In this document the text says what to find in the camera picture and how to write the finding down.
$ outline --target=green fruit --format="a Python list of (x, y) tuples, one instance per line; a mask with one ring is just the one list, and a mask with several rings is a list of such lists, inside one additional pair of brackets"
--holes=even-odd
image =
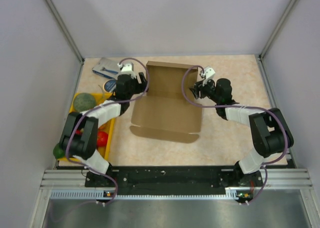
[(53, 148), (53, 155), (55, 159), (61, 159), (65, 156), (65, 152), (60, 148), (59, 143)]
[(80, 93), (73, 101), (73, 108), (77, 112), (82, 112), (94, 108), (97, 105), (96, 99), (92, 94)]

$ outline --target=yellow tray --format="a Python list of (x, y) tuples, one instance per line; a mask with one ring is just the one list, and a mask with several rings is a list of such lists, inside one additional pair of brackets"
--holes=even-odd
[[(94, 93), (91, 93), (95, 100), (96, 100), (96, 103), (97, 104), (101, 104), (103, 103), (107, 98), (109, 98), (111, 96), (111, 93), (104, 93), (104, 98), (102, 98), (102, 94), (94, 94)], [(69, 110), (69, 113), (71, 112), (74, 112), (74, 103), (72, 101), (72, 104), (71, 104), (71, 107), (70, 107), (70, 110)], [(105, 160), (108, 160), (108, 157), (109, 157), (109, 153), (110, 153), (110, 145), (111, 145), (111, 140), (112, 140), (112, 136), (113, 136), (113, 132), (114, 132), (114, 127), (115, 127), (115, 121), (116, 119), (111, 119), (109, 120), (107, 123), (106, 123), (106, 127), (104, 129), (102, 129), (102, 131), (106, 132), (108, 134), (108, 141), (106, 143), (106, 147), (99, 147), (98, 148), (98, 152), (101, 154), (101, 156), (105, 159)], [(61, 161), (67, 161), (67, 158), (66, 157), (63, 157), (61, 159), (58, 159), (58, 160), (61, 160)], [(78, 159), (76, 158), (70, 158), (70, 160), (73, 160), (73, 161), (78, 161)]]

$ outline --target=wire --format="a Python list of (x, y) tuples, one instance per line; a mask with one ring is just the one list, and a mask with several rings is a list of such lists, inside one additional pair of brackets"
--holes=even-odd
[(287, 138), (287, 134), (286, 134), (285, 128), (284, 128), (284, 126), (281, 124), (281, 121), (276, 117), (276, 115), (275, 115), (273, 112), (271, 112), (270, 110), (265, 109), (265, 108), (255, 107), (255, 106), (241, 106), (241, 105), (209, 105), (209, 106), (205, 106), (205, 105), (197, 104), (197, 103), (191, 101), (191, 100), (187, 97), (186, 92), (185, 92), (185, 79), (186, 79), (188, 73), (190, 72), (190, 70), (191, 70), (191, 69), (194, 69), (194, 68), (200, 68), (200, 69), (202, 69), (203, 72), (205, 71), (205, 69), (204, 69), (202, 66), (200, 66), (200, 65), (194, 65), (194, 66), (188, 68), (188, 70), (185, 72), (185, 74), (184, 74), (184, 76), (183, 76), (183, 78), (182, 78), (182, 82), (181, 82), (181, 90), (182, 90), (182, 94), (183, 94), (184, 98), (185, 98), (189, 103), (191, 103), (192, 105), (195, 105), (195, 106), (197, 106), (197, 107), (200, 107), (200, 108), (231, 108), (231, 107), (232, 107), (232, 108), (260, 109), (260, 110), (263, 110), (263, 111), (265, 111), (266, 113), (268, 113), (268, 114), (277, 122), (277, 124), (278, 124), (278, 126), (279, 126), (279, 128), (280, 128), (280, 130), (281, 130), (281, 132), (282, 132), (282, 134), (283, 134), (283, 137), (284, 137), (284, 149), (283, 149), (283, 152), (282, 152), (282, 154), (281, 154), (277, 159), (275, 159), (275, 160), (273, 160), (273, 161), (269, 161), (269, 162), (264, 162), (264, 163), (262, 164), (262, 168), (265, 170), (264, 183), (263, 183), (262, 187), (260, 188), (259, 192), (254, 196), (254, 198), (253, 198), (251, 201), (247, 201), (247, 202), (246, 202), (246, 203), (249, 205), (250, 203), (252, 203), (254, 200), (256, 200), (256, 199), (260, 196), (261, 192), (263, 191), (263, 189), (264, 189), (264, 187), (265, 187), (265, 185), (266, 185), (266, 183), (267, 183), (268, 173), (267, 173), (267, 169), (266, 169), (265, 166), (268, 165), (268, 164), (273, 164), (273, 163), (278, 162), (278, 161), (281, 160), (281, 159), (286, 155), (286, 153), (287, 153), (288, 146), (289, 146), (289, 142), (288, 142), (288, 138)]
[(84, 175), (84, 170), (83, 169), (81, 170), (81, 174), (82, 174), (82, 176), (84, 176), (86, 178), (86, 176)]
[(267, 184), (267, 180), (268, 180), (268, 172), (267, 172), (267, 168), (265, 165), (261, 166), (262, 169), (264, 169), (265, 172), (265, 178), (264, 178), (264, 182), (260, 188), (260, 190), (258, 191), (258, 193), (252, 198), (252, 200), (247, 201), (247, 205), (251, 204), (252, 202), (254, 202), (262, 193), (263, 189), (265, 188), (266, 184)]
[(250, 185), (251, 185), (250, 192), (253, 193), (255, 190), (255, 184), (252, 180), (250, 180)]
[[(88, 114), (90, 114), (91, 112), (93, 112), (93, 111), (95, 111), (95, 110), (97, 110), (97, 109), (100, 109), (100, 108), (102, 108), (102, 107), (106, 107), (106, 106), (111, 105), (111, 104), (123, 104), (123, 103), (128, 103), (128, 102), (132, 102), (132, 101), (138, 100), (138, 99), (142, 98), (142, 96), (147, 92), (147, 90), (148, 90), (148, 88), (149, 88), (149, 83), (150, 83), (150, 75), (149, 75), (149, 72), (148, 72), (146, 66), (145, 66), (140, 60), (135, 59), (135, 58), (125, 58), (125, 59), (122, 59), (119, 63), (121, 64), (122, 62), (124, 62), (124, 61), (126, 61), (126, 60), (136, 61), (136, 62), (138, 62), (139, 64), (141, 64), (141, 65), (143, 66), (143, 68), (145, 69), (145, 74), (146, 74), (146, 79), (147, 79), (147, 84), (146, 84), (145, 90), (144, 90), (139, 96), (137, 96), (137, 97), (135, 97), (135, 98), (133, 98), (133, 99), (118, 100), (118, 101), (106, 103), (106, 104), (103, 104), (103, 105), (98, 105), (98, 106), (94, 107), (93, 109), (90, 109), (90, 110), (88, 110), (87, 112), (85, 112), (85, 113), (82, 115), (82, 117), (79, 119), (79, 121), (77, 122), (77, 124), (75, 125), (75, 127), (73, 128), (73, 131), (72, 131), (72, 133), (71, 133), (69, 142), (68, 142), (68, 144), (67, 144), (67, 146), (66, 146), (65, 157), (66, 157), (66, 159), (67, 159), (69, 162), (74, 163), (74, 164), (80, 164), (80, 165), (87, 166), (86, 164), (83, 164), (83, 163), (81, 163), (81, 162), (77, 162), (77, 161), (71, 160), (70, 157), (69, 157), (69, 150), (70, 150), (71, 142), (72, 142), (72, 140), (73, 140), (73, 138), (74, 138), (74, 136), (75, 136), (76, 130), (78, 129), (78, 127), (80, 126), (81, 122), (83, 121), (83, 119), (84, 119)], [(94, 172), (94, 173), (97, 173), (97, 174), (99, 174), (99, 175), (102, 175), (102, 176), (104, 176), (105, 178), (111, 180), (111, 181), (114, 183), (114, 185), (115, 185), (115, 190), (114, 190), (113, 196), (111, 197), (111, 199), (109, 200), (109, 202), (107, 202), (106, 204), (112, 203), (112, 202), (115, 200), (115, 197), (116, 197), (117, 192), (118, 192), (118, 184), (117, 184), (117, 182), (116, 182), (112, 177), (110, 177), (110, 176), (108, 176), (108, 175), (106, 175), (106, 174), (103, 174), (103, 173), (101, 173), (101, 172), (99, 172), (99, 171), (97, 171), (97, 170), (95, 170), (95, 169), (93, 169), (93, 168), (91, 168), (91, 167), (88, 167), (88, 166), (87, 166), (87, 168), (88, 168), (88, 170), (90, 170), (90, 171), (92, 171), (92, 172)], [(55, 219), (55, 218), (53, 217), (53, 211), (52, 211), (52, 212), (50, 211), (50, 217), (51, 217), (51, 219), (52, 219), (53, 222), (59, 222), (59, 221), (61, 221), (63, 218), (65, 218), (67, 215), (69, 215), (72, 211), (74, 211), (74, 210), (76, 210), (77, 208), (79, 208), (80, 206), (82, 206), (82, 205), (84, 205), (84, 204), (87, 204), (87, 203), (92, 203), (92, 202), (95, 202), (95, 201), (93, 201), (93, 200), (91, 200), (91, 201), (85, 201), (85, 202), (83, 202), (83, 203), (81, 203), (81, 204), (73, 207), (72, 209), (70, 209), (66, 214), (64, 214), (64, 215), (63, 215), (61, 218), (59, 218), (59, 219)]]

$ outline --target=blue package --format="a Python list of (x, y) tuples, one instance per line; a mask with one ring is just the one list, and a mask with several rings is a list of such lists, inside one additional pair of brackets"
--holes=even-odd
[(107, 58), (101, 58), (92, 68), (92, 72), (107, 79), (116, 79), (120, 72), (120, 68), (117, 62)]
[(115, 79), (110, 79), (106, 81), (103, 85), (103, 90), (107, 93), (112, 93), (116, 88), (116, 82), (117, 81)]

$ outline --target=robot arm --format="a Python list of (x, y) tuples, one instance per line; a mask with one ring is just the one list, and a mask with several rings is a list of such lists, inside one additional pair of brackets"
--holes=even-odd
[[(204, 72), (200, 73), (200, 76), (204, 79), (196, 82), (190, 88), (194, 97), (196, 99), (208, 97), (217, 105), (241, 106), (241, 104), (233, 100), (230, 80), (218, 79), (215, 85), (212, 80), (214, 74), (215, 72), (211, 67), (206, 67)], [(272, 108), (270, 111), (281, 121), (289, 141), (288, 147), (292, 147), (294, 139), (281, 111), (277, 108)], [(244, 124), (251, 129), (253, 149), (246, 157), (238, 161), (234, 167), (235, 179), (239, 183), (242, 183), (241, 180), (245, 175), (258, 172), (266, 158), (283, 152), (283, 134), (277, 122), (267, 112), (259, 109), (249, 109), (245, 106), (243, 108), (217, 108), (216, 112), (222, 119)]]
[[(129, 107), (129, 102), (116, 103), (115, 101), (129, 100), (134, 94), (143, 92), (147, 81), (143, 73), (139, 73), (139, 83), (134, 73), (133, 64), (119, 66), (121, 73), (117, 77), (114, 93), (100, 104), (100, 108), (90, 112), (81, 122), (78, 129), (83, 129), (82, 135), (75, 135), (70, 145), (69, 154), (79, 159), (83, 164), (92, 167), (98, 172), (106, 174), (109, 164), (97, 151), (98, 127), (109, 120), (121, 116)], [(68, 115), (60, 138), (60, 147), (66, 151), (70, 136), (79, 119), (86, 113), (72, 112)]]

